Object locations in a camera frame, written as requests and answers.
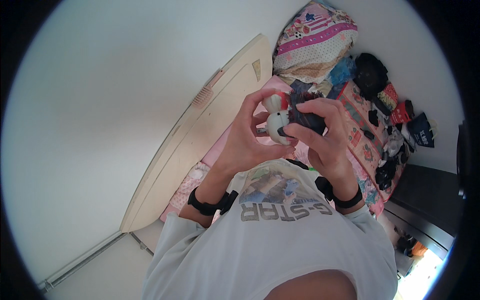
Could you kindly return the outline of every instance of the red and white toy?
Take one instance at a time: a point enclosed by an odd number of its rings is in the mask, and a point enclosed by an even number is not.
[[[287,125],[288,119],[288,95],[284,92],[275,92],[262,100],[262,105],[267,109],[270,116],[267,118],[266,132],[270,138],[278,144],[290,145],[285,136],[278,134],[278,129]]]

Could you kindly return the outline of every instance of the white t-shirt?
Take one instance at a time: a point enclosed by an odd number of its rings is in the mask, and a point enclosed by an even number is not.
[[[314,271],[340,270],[360,300],[396,293],[393,246],[365,205],[334,210],[315,186],[318,173],[284,159],[239,173],[231,209],[208,229],[169,213],[142,299],[264,299]]]

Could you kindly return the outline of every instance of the pillow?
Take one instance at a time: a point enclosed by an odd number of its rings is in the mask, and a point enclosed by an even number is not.
[[[320,83],[357,40],[346,12],[320,0],[310,1],[278,39],[274,74]]]

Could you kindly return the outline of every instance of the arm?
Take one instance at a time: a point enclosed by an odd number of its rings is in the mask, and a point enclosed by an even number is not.
[[[232,123],[227,143],[205,179],[195,191],[201,203],[217,204],[225,194],[230,181],[238,172],[247,171],[267,160],[281,158],[295,151],[293,146],[262,145],[256,137],[266,133],[256,133],[256,126],[268,118],[261,112],[253,116],[258,104],[273,95],[275,89],[265,89],[247,95]],[[213,216],[204,216],[191,205],[184,205],[179,216],[198,222],[204,228],[212,224]]]
[[[312,166],[328,179],[333,194],[341,201],[349,201],[358,191],[353,167],[347,158],[347,129],[345,110],[337,100],[318,98],[297,104],[302,113],[314,113],[324,117],[328,132],[321,136],[313,130],[296,123],[284,127],[286,134],[298,138],[308,147],[308,160]],[[353,213],[365,205],[361,200],[354,207],[336,210],[343,214]]]

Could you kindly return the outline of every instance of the wooden headboard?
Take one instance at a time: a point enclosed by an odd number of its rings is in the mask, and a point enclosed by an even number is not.
[[[255,37],[221,70],[212,100],[202,109],[190,105],[155,154],[123,217],[122,232],[141,229],[160,217],[190,169],[232,123],[245,96],[272,77],[267,37]]]

